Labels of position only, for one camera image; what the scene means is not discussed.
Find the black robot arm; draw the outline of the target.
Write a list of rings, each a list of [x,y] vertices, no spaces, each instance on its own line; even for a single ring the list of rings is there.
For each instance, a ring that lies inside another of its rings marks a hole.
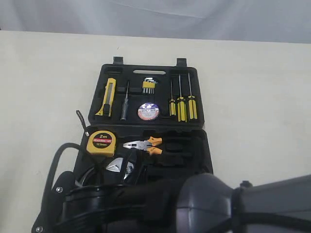
[[[308,233],[311,178],[303,176],[231,188],[214,175],[139,183],[144,158],[132,149],[118,180],[104,183],[94,161],[97,184],[70,188],[57,233]]]

